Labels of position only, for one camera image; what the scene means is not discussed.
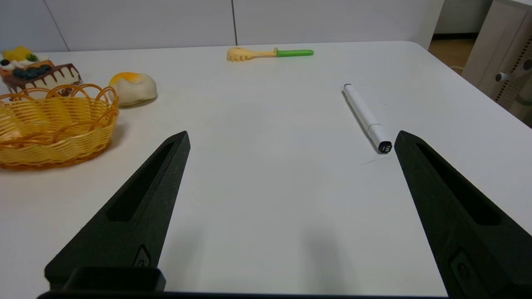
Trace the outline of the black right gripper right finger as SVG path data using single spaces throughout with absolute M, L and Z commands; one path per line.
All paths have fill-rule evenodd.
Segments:
M 421 138 L 394 149 L 448 296 L 530 299 L 530 233 Z

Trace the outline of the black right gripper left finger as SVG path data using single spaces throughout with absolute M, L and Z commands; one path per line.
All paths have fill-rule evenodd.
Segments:
M 158 269 L 190 140 L 167 138 L 46 265 L 51 291 L 163 291 Z

